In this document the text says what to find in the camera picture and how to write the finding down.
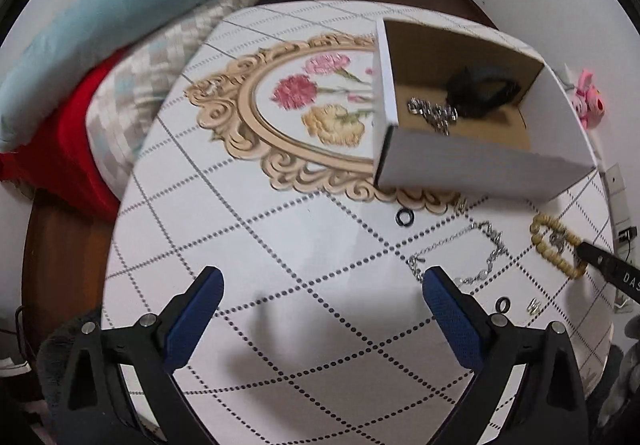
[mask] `yellow beaded bracelet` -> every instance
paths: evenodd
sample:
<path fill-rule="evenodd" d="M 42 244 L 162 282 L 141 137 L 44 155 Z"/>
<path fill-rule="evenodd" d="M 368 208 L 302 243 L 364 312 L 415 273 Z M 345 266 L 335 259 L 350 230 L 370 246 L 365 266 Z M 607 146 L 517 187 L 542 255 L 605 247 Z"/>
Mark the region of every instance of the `yellow beaded bracelet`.
<path fill-rule="evenodd" d="M 564 240 L 572 247 L 580 245 L 582 240 L 580 237 L 570 232 L 557 218 L 549 216 L 547 214 L 536 214 L 533 217 L 533 223 L 529 227 L 531 232 L 531 243 L 536 247 L 536 251 L 542 255 L 549 263 L 554 265 L 557 269 L 561 270 L 564 275 L 570 279 L 579 279 L 587 270 L 587 262 L 581 261 L 576 267 L 569 263 L 557 250 L 554 250 L 546 241 L 542 240 L 542 234 L 540 234 L 540 227 L 545 226 L 553 230 L 554 232 L 561 234 Z"/>

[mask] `dark brown floor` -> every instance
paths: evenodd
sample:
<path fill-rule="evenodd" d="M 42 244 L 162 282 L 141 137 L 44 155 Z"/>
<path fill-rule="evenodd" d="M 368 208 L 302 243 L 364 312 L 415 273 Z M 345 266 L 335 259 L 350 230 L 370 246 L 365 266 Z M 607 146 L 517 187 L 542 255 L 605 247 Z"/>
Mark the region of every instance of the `dark brown floor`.
<path fill-rule="evenodd" d="M 262 0 L 276 3 L 299 0 Z M 471 0 L 365 0 L 418 6 L 492 26 Z M 113 225 L 82 216 L 43 191 L 36 193 L 22 275 L 24 324 L 31 346 L 68 319 L 98 306 Z"/>

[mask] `table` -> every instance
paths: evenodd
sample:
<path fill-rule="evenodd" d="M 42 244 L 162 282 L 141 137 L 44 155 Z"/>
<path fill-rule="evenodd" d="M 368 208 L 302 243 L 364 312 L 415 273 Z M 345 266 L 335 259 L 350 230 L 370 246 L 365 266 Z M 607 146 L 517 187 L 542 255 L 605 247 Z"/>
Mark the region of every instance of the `table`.
<path fill-rule="evenodd" d="M 508 253 L 483 283 L 464 285 L 513 323 L 568 328 L 588 393 L 612 336 L 613 288 L 580 281 L 530 244 L 535 212 L 612 246 L 593 172 L 547 205 L 372 186 L 370 64 L 374 20 L 436 24 L 534 51 L 438 12 L 367 2 L 256 6 L 211 34 L 164 103 L 129 182 L 113 234 L 102 327 L 159 313 L 206 265 L 225 296 L 188 367 L 175 378 L 221 445 L 422 445 L 470 380 L 422 300 L 409 255 L 489 220 Z M 415 210 L 410 228 L 395 223 Z M 453 276 L 475 275 L 493 246 L 479 231 L 429 254 Z M 532 299 L 542 312 L 532 317 Z M 139 384 L 132 398 L 150 421 Z M 522 369 L 482 441 L 495 437 Z"/>

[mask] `white box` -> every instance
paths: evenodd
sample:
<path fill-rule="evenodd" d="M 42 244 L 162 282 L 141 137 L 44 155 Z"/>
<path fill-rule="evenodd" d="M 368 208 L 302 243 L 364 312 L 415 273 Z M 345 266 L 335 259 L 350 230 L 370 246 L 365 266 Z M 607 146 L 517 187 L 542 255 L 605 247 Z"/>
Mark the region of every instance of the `white box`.
<path fill-rule="evenodd" d="M 390 19 L 378 21 L 376 37 L 377 187 L 547 201 L 596 167 L 562 86 L 540 55 L 517 48 L 523 43 L 481 25 L 444 30 Z M 444 104 L 444 83 L 478 65 L 510 70 L 522 87 L 513 104 L 482 120 L 460 119 L 450 136 L 407 112 L 411 96 Z"/>

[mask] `blue comforter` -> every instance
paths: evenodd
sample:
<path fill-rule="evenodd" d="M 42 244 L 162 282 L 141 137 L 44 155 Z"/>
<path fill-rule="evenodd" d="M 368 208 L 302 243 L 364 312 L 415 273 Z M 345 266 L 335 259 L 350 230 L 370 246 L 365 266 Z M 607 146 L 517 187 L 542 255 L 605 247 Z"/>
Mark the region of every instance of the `blue comforter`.
<path fill-rule="evenodd" d="M 42 31 L 0 85 L 0 152 L 28 143 L 90 69 L 207 0 L 79 0 Z"/>

